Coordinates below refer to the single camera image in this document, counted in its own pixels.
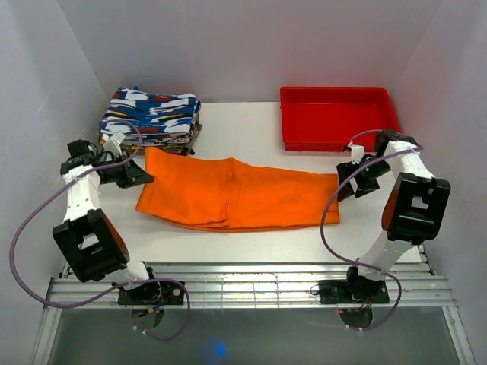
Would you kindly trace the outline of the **orange trousers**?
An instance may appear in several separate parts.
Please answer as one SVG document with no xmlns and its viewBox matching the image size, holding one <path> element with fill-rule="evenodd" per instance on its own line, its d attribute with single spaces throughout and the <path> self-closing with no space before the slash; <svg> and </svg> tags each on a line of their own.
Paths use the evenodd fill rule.
<svg viewBox="0 0 487 365">
<path fill-rule="evenodd" d="M 335 174 L 255 167 L 226 158 L 201 160 L 145 152 L 145 184 L 136 211 L 212 232 L 293 230 L 339 224 Z"/>
</svg>

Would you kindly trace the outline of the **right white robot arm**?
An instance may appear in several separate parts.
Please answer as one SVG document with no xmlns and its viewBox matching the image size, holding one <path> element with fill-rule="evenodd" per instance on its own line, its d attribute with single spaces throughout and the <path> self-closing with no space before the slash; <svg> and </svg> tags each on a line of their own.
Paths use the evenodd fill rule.
<svg viewBox="0 0 487 365">
<path fill-rule="evenodd" d="M 351 160 L 336 168 L 343 186 L 337 197 L 340 202 L 378 190 L 377 180 L 385 173 L 396 179 L 381 216 L 380 235 L 332 291 L 351 302 L 388 301 L 387 271 L 405 252 L 438 235 L 451 190 L 447 180 L 435 177 L 424 165 L 413 137 L 387 129 L 375 133 L 372 154 L 350 142 L 345 150 Z"/>
</svg>

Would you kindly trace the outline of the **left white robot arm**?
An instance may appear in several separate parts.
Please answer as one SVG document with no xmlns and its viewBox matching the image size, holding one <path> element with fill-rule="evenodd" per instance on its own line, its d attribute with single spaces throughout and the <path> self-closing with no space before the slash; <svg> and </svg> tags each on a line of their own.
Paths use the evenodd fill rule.
<svg viewBox="0 0 487 365">
<path fill-rule="evenodd" d="M 121 189 L 154 182 L 123 152 L 124 137 L 118 132 L 97 150 L 89 141 L 68 144 L 69 159 L 60 174 L 67 186 L 67 209 L 63 221 L 53 228 L 53 238 L 81 282 L 110 280 L 137 303 L 155 303 L 161 285 L 150 267 L 133 262 L 116 228 L 100 207 L 99 188 L 114 183 Z"/>
</svg>

